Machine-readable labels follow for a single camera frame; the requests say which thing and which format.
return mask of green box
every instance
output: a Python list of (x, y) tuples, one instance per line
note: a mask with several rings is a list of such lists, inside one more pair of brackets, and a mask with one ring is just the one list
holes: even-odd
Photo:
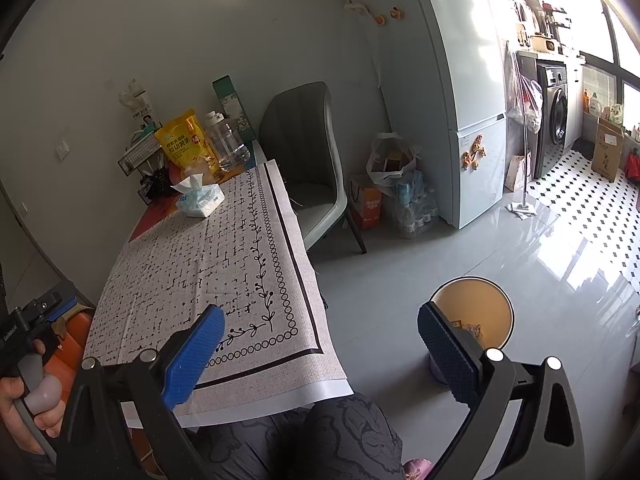
[(225, 75), (212, 84), (213, 91), (218, 96), (218, 99), (220, 99), (220, 104), (222, 104), (225, 114), (236, 122), (242, 142), (249, 145), (249, 143), (255, 139), (255, 132), (240, 102), (234, 84), (231, 82), (231, 78)]

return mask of red bag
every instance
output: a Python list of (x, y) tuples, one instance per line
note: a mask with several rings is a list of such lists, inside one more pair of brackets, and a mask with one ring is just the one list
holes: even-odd
[(625, 176), (632, 182), (640, 182), (640, 156), (637, 148), (626, 158)]

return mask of black border line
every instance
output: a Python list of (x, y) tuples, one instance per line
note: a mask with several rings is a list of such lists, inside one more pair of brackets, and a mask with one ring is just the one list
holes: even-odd
[[(269, 169), (267, 168), (266, 164), (263, 164), (262, 166), (264, 166), (264, 170), (267, 174), (267, 180), (269, 182), (269, 188), (271, 191), (271, 197), (273, 198), (273, 203), (276, 206), (276, 211), (278, 213), (278, 218), (280, 219), (280, 225), (282, 227), (282, 232), (284, 234), (285, 240), (287, 241), (287, 249), (289, 250), (289, 255), (291, 256), (291, 261), (293, 263), (294, 268), (296, 269), (296, 276), (298, 277), (298, 283), (300, 285), (300, 289), (302, 290), (302, 295), (305, 298), (305, 303), (306, 303), (306, 309), (308, 311), (309, 314), (309, 319), (311, 320), (311, 326), (314, 329), (314, 335), (316, 337), (316, 345), (318, 346), (318, 348), (308, 348), (306, 350), (301, 350), (299, 352), (296, 352), (294, 354), (291, 354), (289, 356), (286, 357), (281, 357), (280, 359), (277, 359), (275, 361), (269, 362), (269, 363), (265, 363), (263, 365), (257, 366), (255, 368), (251, 368), (250, 370), (245, 370), (244, 372), (238, 372), (237, 374), (232, 374), (226, 377), (222, 377), (219, 379), (213, 379), (212, 381), (207, 381), (206, 383), (201, 383), (201, 384), (196, 384), (196, 386), (194, 387), (194, 390), (199, 390), (201, 388), (207, 388), (208, 386), (215, 386), (216, 384), (223, 384), (223, 383), (228, 383), (229, 381), (233, 381), (235, 379), (241, 379), (243, 377), (247, 377), (249, 375), (253, 375), (253, 374), (257, 374), (260, 372), (263, 372), (265, 370), (268, 370), (270, 368), (275, 368), (276, 366), (280, 366), (283, 365), (284, 363), (288, 363), (290, 361), (293, 361), (295, 359), (298, 359), (300, 357), (304, 357), (305, 355), (311, 355), (311, 354), (324, 354), (324, 352), (322, 351), (322, 348), (320, 346), (320, 339), (318, 337), (318, 329), (316, 328), (316, 320), (314, 319), (314, 315), (313, 312), (311, 310), (311, 304), (309, 303), (309, 298), (308, 295), (306, 294), (306, 289), (305, 289), (305, 284), (302, 281), (302, 276), (300, 275), (300, 269), (298, 268), (298, 263), (296, 261), (296, 258), (294, 256), (293, 253), (293, 249), (291, 247), (291, 242), (289, 240), (289, 235), (287, 234), (287, 229), (284, 223), (284, 218), (282, 217), (282, 212), (280, 211), (280, 205), (278, 204), (278, 199), (276, 197), (276, 193), (275, 190), (273, 188), (273, 182), (271, 181), (271, 176), (269, 174)], [(255, 168), (255, 171), (260, 171), (260, 166), (257, 166)]]

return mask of pack of water bottles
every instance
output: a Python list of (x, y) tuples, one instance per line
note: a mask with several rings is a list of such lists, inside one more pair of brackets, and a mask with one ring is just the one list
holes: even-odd
[(436, 193), (418, 170), (405, 173), (384, 196), (382, 205), (388, 216), (407, 238), (414, 238), (438, 221)]

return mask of gray leather chair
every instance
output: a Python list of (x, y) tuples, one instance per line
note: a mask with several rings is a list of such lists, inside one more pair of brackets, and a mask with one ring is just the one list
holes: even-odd
[(347, 209), (327, 85), (309, 83), (276, 95), (262, 118), (259, 141), (266, 157), (278, 163), (305, 249), (346, 216), (366, 253), (360, 230)]

